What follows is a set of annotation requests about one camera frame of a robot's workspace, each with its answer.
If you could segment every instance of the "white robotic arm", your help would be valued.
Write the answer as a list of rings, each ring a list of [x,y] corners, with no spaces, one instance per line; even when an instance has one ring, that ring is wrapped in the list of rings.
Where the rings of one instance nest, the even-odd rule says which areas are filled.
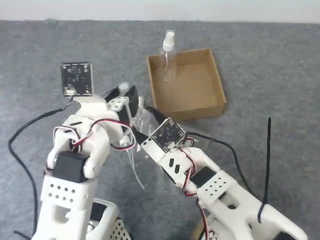
[[[271,205],[265,205],[241,187],[201,149],[185,141],[185,132],[171,118],[155,108],[152,112],[160,126],[146,136],[135,130],[137,142],[163,169],[171,181],[197,204],[210,212],[210,229],[219,240],[307,240],[306,234]]]
[[[64,94],[73,96],[81,108],[53,130],[54,147],[46,162],[32,240],[131,239],[118,207],[94,196],[96,177],[111,146],[132,134],[138,93],[133,86],[93,95],[91,68],[85,62],[61,65]]]

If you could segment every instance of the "open cardboard tray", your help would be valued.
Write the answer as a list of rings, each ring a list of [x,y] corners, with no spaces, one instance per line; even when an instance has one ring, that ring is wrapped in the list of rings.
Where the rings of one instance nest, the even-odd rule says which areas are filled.
[[[221,115],[227,103],[211,49],[177,54],[175,80],[166,82],[157,74],[160,56],[148,56],[153,105],[176,121]]]

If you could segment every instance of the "spray bottle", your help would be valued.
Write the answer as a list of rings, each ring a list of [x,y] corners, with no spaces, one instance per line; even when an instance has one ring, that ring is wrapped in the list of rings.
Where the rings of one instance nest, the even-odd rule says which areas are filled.
[[[175,51],[175,32],[168,30],[165,33],[162,48],[160,48],[159,77],[168,83],[176,78],[177,59]]]

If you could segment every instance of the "bottle spray nozzle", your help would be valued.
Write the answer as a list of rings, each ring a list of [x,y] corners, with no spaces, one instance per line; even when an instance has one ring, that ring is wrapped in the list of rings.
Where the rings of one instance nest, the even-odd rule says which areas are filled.
[[[168,30],[165,33],[165,39],[163,40],[162,48],[166,52],[171,52],[175,46],[175,31]]]

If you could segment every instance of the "black wire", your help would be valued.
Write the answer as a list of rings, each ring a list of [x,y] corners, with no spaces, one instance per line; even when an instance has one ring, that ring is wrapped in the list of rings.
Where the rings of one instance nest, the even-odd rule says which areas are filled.
[[[264,196],[262,204],[258,212],[258,222],[261,224],[261,214],[266,204],[268,204],[268,191],[269,191],[269,176],[270,176],[270,138],[271,138],[271,118],[268,118],[268,133],[266,140],[266,171],[265,171],[265,185]]]
[[[45,112],[43,114],[41,114],[40,116],[32,119],[31,121],[27,122],[26,124],[24,124],[22,127],[20,127],[15,134],[10,138],[9,142],[8,142],[8,148],[9,151],[11,153],[11,155],[15,158],[15,160],[20,164],[20,166],[23,168],[24,172],[27,174],[31,185],[32,185],[32,191],[33,191],[33,234],[34,235],[37,231],[37,224],[38,224],[38,192],[37,192],[37,186],[35,183],[35,180],[30,172],[30,170],[28,169],[28,167],[25,165],[25,163],[20,159],[20,157],[16,154],[16,152],[13,150],[12,144],[13,142],[16,140],[16,138],[23,132],[23,130],[25,130],[27,127],[29,127],[30,125],[34,124],[35,122],[44,119],[46,117],[52,116],[58,112],[62,112],[63,110],[65,110],[67,108],[67,106],[71,103],[71,101],[73,100],[73,98],[70,99],[69,103],[63,107],[63,108],[59,108],[56,110],[52,110],[52,111],[48,111]],[[14,231],[15,234],[20,235],[21,237],[27,237],[26,235],[24,235],[21,232],[18,231]]]
[[[30,237],[28,237],[27,235],[23,234],[22,232],[14,230],[13,233],[19,235],[20,237],[22,237],[24,239],[31,240]]]
[[[225,145],[226,147],[228,147],[228,148],[232,151],[232,153],[233,153],[235,165],[236,165],[236,168],[237,168],[237,170],[238,170],[238,172],[239,172],[239,175],[240,175],[240,177],[241,177],[241,179],[242,179],[242,181],[243,181],[243,184],[245,185],[245,187],[246,187],[246,189],[248,190],[248,192],[249,192],[251,195],[253,195],[255,198],[257,198],[257,196],[254,194],[254,192],[253,192],[252,189],[250,188],[250,186],[249,186],[249,184],[248,184],[248,182],[247,182],[244,174],[242,173],[241,168],[240,168],[240,165],[239,165],[237,153],[236,153],[236,151],[234,150],[234,148],[233,148],[230,144],[228,144],[228,143],[226,143],[226,142],[224,142],[224,141],[220,141],[220,140],[218,140],[218,139],[215,139],[215,138],[213,138],[213,137],[205,136],[205,135],[199,134],[199,133],[197,133],[197,132],[190,132],[190,131],[187,131],[187,132],[185,133],[183,143],[186,142],[186,140],[187,140],[187,138],[188,138],[189,135],[198,136],[198,137],[200,137],[200,138],[207,139],[207,140],[209,140],[209,141],[212,141],[212,142],[215,142],[215,143],[218,143],[218,144],[222,144],[222,145]]]

